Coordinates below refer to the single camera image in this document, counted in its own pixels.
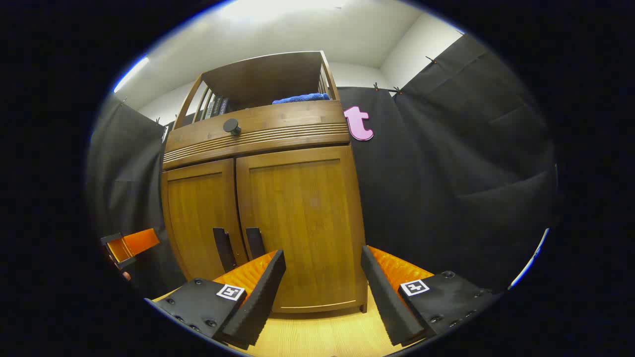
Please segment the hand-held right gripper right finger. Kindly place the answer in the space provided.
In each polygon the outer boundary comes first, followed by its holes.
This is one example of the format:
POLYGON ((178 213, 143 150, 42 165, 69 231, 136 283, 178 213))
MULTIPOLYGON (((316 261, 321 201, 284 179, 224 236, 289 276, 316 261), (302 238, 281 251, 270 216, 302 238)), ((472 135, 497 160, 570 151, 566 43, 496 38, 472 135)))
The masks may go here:
POLYGON ((391 344, 406 347, 449 334, 499 300, 453 271, 433 274, 365 245, 361 266, 391 344))

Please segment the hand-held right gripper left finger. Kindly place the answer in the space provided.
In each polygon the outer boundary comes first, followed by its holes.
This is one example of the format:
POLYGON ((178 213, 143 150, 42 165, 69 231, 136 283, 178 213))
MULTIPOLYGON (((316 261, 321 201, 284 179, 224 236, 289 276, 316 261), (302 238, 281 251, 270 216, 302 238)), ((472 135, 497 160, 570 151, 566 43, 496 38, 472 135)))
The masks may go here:
POLYGON ((246 349, 265 327, 285 272, 284 251, 277 249, 215 280, 195 278, 145 302, 205 341, 246 349))

